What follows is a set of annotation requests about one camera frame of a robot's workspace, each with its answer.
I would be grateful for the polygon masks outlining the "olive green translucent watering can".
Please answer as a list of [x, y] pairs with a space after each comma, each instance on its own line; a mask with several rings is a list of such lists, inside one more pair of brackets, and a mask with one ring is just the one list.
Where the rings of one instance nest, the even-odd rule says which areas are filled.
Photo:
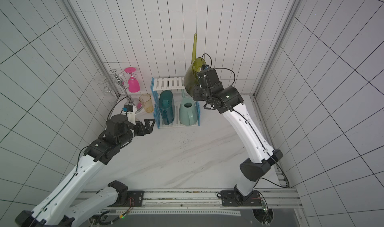
[[202, 57], [197, 57], [197, 37], [198, 35], [195, 33], [191, 65], [186, 71], [186, 75], [184, 77], [185, 90], [192, 98], [194, 98], [195, 86], [200, 85], [197, 73], [203, 70], [203, 65], [207, 64]]

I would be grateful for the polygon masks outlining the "dark teal watering can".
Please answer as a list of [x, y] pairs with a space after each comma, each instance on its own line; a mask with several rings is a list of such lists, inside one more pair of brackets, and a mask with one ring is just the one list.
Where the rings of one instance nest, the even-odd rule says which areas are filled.
[[175, 104], [171, 90], [163, 91], [159, 99], [159, 109], [164, 125], [170, 125], [175, 119]]

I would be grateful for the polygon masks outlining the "mint green watering can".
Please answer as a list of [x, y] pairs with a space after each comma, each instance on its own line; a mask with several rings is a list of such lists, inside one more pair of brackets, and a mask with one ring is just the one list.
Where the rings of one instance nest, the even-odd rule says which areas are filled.
[[182, 89], [182, 97], [183, 99], [179, 110], [179, 120], [184, 126], [193, 126], [198, 122], [196, 103], [193, 99], [186, 96], [184, 89]]

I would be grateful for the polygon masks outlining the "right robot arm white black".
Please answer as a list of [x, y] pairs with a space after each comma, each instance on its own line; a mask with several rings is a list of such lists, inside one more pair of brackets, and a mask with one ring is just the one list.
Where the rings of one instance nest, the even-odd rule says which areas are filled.
[[190, 96], [195, 101], [204, 101], [204, 109], [218, 110], [232, 125], [243, 142], [249, 158], [240, 164], [242, 176], [234, 188], [240, 198], [251, 195], [259, 179], [283, 157], [280, 150], [275, 150], [262, 136], [238, 90], [224, 88], [214, 68], [206, 65], [203, 70], [192, 71], [193, 91]]

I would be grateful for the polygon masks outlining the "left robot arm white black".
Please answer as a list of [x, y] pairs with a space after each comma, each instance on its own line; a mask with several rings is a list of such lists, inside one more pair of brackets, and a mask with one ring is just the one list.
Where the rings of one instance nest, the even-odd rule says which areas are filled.
[[31, 211], [22, 211], [15, 219], [19, 227], [78, 227], [109, 206], [135, 204], [128, 187], [113, 181], [91, 198], [72, 203], [90, 180], [128, 146], [135, 137], [153, 132], [155, 119], [131, 123], [126, 115], [112, 116], [106, 129], [89, 146], [83, 148], [77, 164], [66, 178]]

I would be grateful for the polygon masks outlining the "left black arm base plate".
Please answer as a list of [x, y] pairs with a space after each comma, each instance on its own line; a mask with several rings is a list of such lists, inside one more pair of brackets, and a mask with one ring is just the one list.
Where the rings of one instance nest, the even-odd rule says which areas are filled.
[[108, 187], [112, 187], [116, 193], [118, 193], [117, 200], [111, 205], [111, 207], [141, 207], [144, 199], [144, 191], [133, 191], [119, 182], [113, 181], [108, 184]]

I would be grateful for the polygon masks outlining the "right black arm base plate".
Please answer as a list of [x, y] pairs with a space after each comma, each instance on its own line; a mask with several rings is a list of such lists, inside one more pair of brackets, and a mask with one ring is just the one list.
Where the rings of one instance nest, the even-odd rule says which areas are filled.
[[261, 207], [264, 204], [258, 191], [252, 191], [247, 196], [237, 190], [221, 191], [217, 197], [222, 201], [223, 207]]

